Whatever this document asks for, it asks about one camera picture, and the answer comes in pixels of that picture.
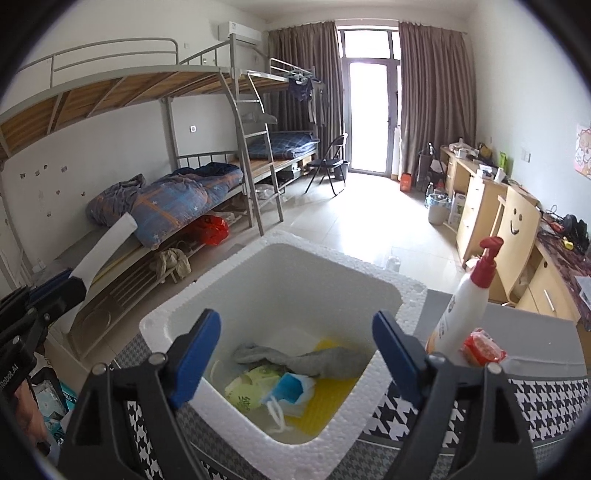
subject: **blue plaid comforter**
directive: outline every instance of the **blue plaid comforter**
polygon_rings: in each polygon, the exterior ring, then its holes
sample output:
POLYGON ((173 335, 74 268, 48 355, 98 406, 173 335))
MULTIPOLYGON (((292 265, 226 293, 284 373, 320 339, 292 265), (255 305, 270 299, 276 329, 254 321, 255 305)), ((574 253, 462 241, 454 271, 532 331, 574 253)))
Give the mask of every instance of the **blue plaid comforter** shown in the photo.
POLYGON ((148 186, 133 183, 132 205, 118 202, 130 198, 122 191, 130 185, 122 182, 91 200, 86 211, 91 220, 107 226, 123 213, 131 213, 138 224, 135 236, 144 246, 156 249, 170 235, 218 205, 242 177, 239 167, 225 163, 180 168, 148 186))
MULTIPOLYGON (((269 136, 273 157, 277 160, 292 160, 312 153, 320 142, 309 132, 272 132, 269 136)), ((248 154, 253 160, 266 159, 265 138, 259 137, 248 145, 248 154)))

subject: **crumpled clothing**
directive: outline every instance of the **crumpled clothing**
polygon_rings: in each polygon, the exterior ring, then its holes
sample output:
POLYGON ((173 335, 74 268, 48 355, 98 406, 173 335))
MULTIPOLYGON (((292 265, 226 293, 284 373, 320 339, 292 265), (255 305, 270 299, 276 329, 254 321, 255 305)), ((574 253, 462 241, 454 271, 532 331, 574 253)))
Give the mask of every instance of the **crumpled clothing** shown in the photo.
POLYGON ((298 102, 304 102, 305 100, 310 100, 313 88, 314 86, 312 85, 311 79, 305 78, 299 82, 298 80, 290 78, 290 84, 287 91, 298 102))
POLYGON ((156 271, 158 278, 164 277, 171 268, 174 268, 174 271, 181 279, 191 273, 191 265, 187 255, 178 248, 169 248, 157 252, 155 262, 150 264, 150 267, 156 271))
POLYGON ((369 363, 369 358, 365 354, 343 347, 327 348, 300 356, 289 356, 255 343, 245 343, 239 346, 232 358, 237 364, 252 365, 267 362, 273 365, 283 365, 298 375, 336 380, 359 378, 369 363))

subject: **light switch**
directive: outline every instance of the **light switch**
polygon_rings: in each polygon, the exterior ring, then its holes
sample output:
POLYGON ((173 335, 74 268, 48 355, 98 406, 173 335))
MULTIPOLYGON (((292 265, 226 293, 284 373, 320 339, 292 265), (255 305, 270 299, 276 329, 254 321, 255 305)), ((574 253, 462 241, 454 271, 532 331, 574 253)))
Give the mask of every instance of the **light switch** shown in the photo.
POLYGON ((526 163, 529 163, 531 159, 531 152, 527 151, 525 148, 521 149, 521 160, 526 163))

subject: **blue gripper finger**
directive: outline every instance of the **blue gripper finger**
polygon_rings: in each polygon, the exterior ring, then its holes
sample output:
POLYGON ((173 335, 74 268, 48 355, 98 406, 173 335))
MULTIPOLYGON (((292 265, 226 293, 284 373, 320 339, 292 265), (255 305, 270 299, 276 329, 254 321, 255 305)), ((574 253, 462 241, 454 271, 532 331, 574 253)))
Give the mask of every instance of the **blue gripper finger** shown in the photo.
POLYGON ((420 409, 432 380, 420 342, 406 335, 388 312, 375 314, 372 333, 400 396, 420 409))
POLYGON ((205 309, 191 331, 177 337, 168 349, 161 380, 174 408, 180 408, 195 395, 221 331, 219 313, 205 309))

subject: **wooden bed slats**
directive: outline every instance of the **wooden bed slats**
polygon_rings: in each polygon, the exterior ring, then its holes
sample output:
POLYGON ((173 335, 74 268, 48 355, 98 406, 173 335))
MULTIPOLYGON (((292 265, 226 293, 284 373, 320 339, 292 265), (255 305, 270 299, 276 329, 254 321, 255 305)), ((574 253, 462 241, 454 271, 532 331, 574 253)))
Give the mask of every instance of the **wooden bed slats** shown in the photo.
MULTIPOLYGON (((229 73, 224 78, 232 84, 229 73)), ((286 82, 266 77, 253 77, 253 81, 261 93, 287 87, 286 82)), ((241 92, 250 92, 244 74, 239 86, 241 92)), ((217 72, 185 70, 137 73, 58 91, 0 124, 0 163, 43 137, 100 113, 165 97, 215 93, 223 93, 217 72)))

